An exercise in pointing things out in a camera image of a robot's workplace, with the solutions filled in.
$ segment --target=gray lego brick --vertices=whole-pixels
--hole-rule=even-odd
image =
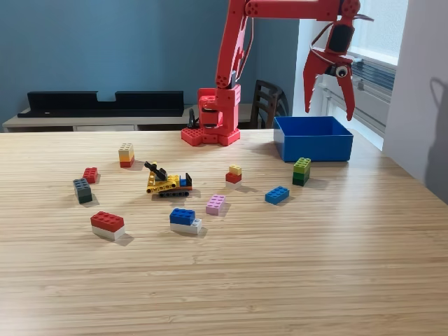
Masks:
[[[79,201],[79,204],[88,203],[88,202],[93,201],[93,196],[92,196],[92,194],[87,195],[87,196],[81,196],[81,197],[78,197],[78,201]]]
[[[92,195],[92,189],[85,178],[73,181],[73,186],[77,197]]]

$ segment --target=green lego brick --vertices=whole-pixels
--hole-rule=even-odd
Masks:
[[[305,180],[305,179],[309,179],[309,174],[311,173],[311,171],[308,169],[308,171],[305,174],[301,174],[301,173],[293,173],[293,179],[296,180]]]
[[[301,157],[295,164],[294,164],[294,172],[300,173],[300,174],[306,174],[309,169],[311,168],[311,160],[305,159]]]
[[[304,187],[305,184],[308,182],[308,180],[309,180],[309,177],[306,178],[305,180],[299,180],[299,179],[293,178],[293,185]]]

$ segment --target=pink lego brick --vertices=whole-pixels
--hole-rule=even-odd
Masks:
[[[205,208],[205,212],[212,216],[219,216],[219,211],[221,210],[221,206],[225,202],[224,195],[213,195],[207,203]]]

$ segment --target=stacked lego bricks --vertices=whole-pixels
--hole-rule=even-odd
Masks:
[[[229,172],[225,175],[225,185],[229,189],[237,189],[242,185],[242,168],[233,164],[229,167]]]
[[[130,168],[134,164],[134,146],[132,143],[124,143],[118,150],[118,157],[120,158],[120,167]]]
[[[293,185],[302,187],[305,186],[305,183],[309,180],[310,173],[311,173],[311,160],[301,157],[294,164]]]
[[[196,218],[193,210],[175,208],[169,215],[169,227],[172,231],[198,235],[202,228],[202,220]]]
[[[92,232],[98,236],[117,240],[125,234],[125,221],[123,218],[100,211],[90,219]]]

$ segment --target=white wall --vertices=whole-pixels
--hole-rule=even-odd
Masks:
[[[303,69],[309,54],[309,44],[316,38],[325,27],[327,22],[317,22],[315,20],[301,20],[299,25],[299,36],[297,43],[297,60],[295,66],[295,87],[294,87],[294,109],[293,116],[308,116],[305,113],[305,94],[303,85]],[[326,46],[327,35],[324,34],[316,43],[317,47]],[[318,87],[322,81],[322,76],[316,81],[315,91],[311,100],[310,116],[320,116],[322,113],[323,91]]]
[[[384,152],[448,203],[447,0],[409,0]]]

